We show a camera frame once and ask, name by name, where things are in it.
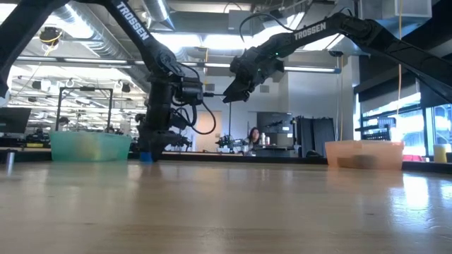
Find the wooden table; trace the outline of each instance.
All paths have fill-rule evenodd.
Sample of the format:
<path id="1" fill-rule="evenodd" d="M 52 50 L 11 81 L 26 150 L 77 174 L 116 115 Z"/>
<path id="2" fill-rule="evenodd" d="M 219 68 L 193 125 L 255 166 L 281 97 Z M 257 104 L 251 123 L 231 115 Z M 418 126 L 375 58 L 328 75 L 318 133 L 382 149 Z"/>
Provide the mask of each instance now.
<path id="1" fill-rule="evenodd" d="M 2 254 L 452 253 L 452 178 L 213 162 L 0 172 Z"/>

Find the monitor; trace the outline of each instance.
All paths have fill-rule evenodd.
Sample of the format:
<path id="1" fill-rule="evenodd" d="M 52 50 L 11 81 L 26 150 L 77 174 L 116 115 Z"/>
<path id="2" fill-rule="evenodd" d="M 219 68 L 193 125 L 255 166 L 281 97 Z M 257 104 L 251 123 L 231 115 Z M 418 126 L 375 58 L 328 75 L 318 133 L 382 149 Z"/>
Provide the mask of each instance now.
<path id="1" fill-rule="evenodd" d="M 31 109 L 0 108 L 0 133 L 25 133 Z"/>

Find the orange cable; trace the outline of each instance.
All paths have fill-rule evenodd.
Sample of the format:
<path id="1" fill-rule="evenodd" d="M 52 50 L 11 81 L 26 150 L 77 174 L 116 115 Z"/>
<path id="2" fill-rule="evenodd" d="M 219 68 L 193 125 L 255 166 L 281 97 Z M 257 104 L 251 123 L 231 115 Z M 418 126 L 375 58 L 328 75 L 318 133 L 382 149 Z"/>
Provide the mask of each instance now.
<path id="1" fill-rule="evenodd" d="M 342 71 L 344 69 L 344 56 L 340 57 L 340 141 L 342 141 L 342 133 L 344 126 L 344 80 Z"/>
<path id="2" fill-rule="evenodd" d="M 398 36 L 402 40 L 402 4 L 403 0 L 399 0 L 398 14 Z M 400 108 L 400 92 L 402 91 L 402 65 L 398 65 L 398 99 L 397 99 L 397 116 Z"/>

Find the orange plastic bin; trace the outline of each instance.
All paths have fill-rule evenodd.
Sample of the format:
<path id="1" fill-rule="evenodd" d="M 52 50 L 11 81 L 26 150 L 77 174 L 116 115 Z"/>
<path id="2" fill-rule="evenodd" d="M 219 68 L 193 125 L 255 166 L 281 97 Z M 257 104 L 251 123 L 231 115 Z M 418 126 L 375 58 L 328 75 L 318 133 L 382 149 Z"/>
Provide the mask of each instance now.
<path id="1" fill-rule="evenodd" d="M 338 141 L 325 143 L 328 165 L 333 168 L 401 170 L 403 143 L 391 141 Z"/>

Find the blue object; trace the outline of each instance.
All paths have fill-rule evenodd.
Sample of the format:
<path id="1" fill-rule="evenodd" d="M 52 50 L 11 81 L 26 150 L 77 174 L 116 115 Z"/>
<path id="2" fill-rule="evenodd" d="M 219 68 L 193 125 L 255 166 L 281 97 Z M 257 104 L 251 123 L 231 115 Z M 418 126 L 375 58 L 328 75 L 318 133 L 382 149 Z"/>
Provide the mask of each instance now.
<path id="1" fill-rule="evenodd" d="M 50 143 L 54 161 L 126 161 L 131 138 L 108 133 L 53 131 Z"/>
<path id="2" fill-rule="evenodd" d="M 150 152 L 140 152 L 140 162 L 153 162 Z"/>

